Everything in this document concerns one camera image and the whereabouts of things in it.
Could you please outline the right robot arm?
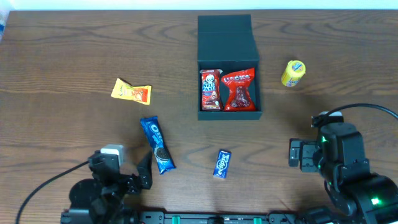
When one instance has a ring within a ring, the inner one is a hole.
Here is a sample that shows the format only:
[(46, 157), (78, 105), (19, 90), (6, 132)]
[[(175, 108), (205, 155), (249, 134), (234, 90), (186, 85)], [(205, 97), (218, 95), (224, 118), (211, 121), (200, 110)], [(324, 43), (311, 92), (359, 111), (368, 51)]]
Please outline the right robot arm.
[(361, 133), (350, 123), (329, 123), (315, 140), (291, 139), (289, 166), (318, 172), (339, 210), (314, 208), (297, 223), (397, 223), (397, 185), (372, 173)]

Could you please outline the red Hello Panda box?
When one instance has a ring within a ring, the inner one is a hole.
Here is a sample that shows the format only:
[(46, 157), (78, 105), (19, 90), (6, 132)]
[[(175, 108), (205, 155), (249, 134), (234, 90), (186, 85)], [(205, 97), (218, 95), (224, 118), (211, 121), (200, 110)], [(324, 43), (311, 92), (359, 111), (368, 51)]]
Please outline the red Hello Panda box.
[(221, 69), (200, 70), (201, 74), (201, 109), (220, 111), (223, 105), (220, 97)]

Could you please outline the blue Oreo cookie pack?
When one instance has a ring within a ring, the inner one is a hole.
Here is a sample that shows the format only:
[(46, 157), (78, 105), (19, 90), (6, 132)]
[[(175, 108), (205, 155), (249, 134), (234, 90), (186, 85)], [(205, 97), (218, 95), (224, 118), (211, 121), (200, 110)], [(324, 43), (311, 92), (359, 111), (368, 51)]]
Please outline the blue Oreo cookie pack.
[(166, 172), (176, 169), (165, 141), (162, 135), (162, 130), (157, 116), (151, 118), (141, 118), (140, 124), (144, 130), (144, 134), (152, 148), (155, 155), (156, 163), (159, 169), (159, 174), (163, 175)]

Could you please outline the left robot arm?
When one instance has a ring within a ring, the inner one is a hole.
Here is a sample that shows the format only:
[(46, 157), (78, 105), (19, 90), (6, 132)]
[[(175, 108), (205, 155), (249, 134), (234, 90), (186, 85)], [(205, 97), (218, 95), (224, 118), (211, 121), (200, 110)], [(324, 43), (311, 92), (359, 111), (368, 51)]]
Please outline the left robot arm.
[(93, 177), (71, 188), (71, 205), (62, 212), (60, 223), (140, 223), (138, 212), (124, 205), (124, 197), (152, 187), (152, 153), (140, 161), (137, 175), (121, 174), (119, 156), (115, 154), (96, 151), (88, 158), (88, 165)]

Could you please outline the blue Eclipse mint box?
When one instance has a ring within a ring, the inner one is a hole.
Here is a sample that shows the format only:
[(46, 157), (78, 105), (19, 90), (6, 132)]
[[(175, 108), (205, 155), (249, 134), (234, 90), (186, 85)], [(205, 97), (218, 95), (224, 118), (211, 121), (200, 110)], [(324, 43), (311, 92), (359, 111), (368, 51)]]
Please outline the blue Eclipse mint box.
[(225, 179), (228, 174), (230, 160), (231, 160), (231, 153), (229, 151), (220, 149), (215, 163), (213, 176)]

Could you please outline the red Kracie candy bag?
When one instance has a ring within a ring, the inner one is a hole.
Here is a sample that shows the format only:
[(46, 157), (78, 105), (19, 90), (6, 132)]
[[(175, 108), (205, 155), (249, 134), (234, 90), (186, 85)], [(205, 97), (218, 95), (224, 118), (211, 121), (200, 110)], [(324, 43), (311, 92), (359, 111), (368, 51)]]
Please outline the red Kracie candy bag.
[(229, 96), (224, 106), (225, 111), (256, 110), (248, 91), (254, 78), (254, 68), (229, 73), (221, 78), (223, 84), (229, 89)]

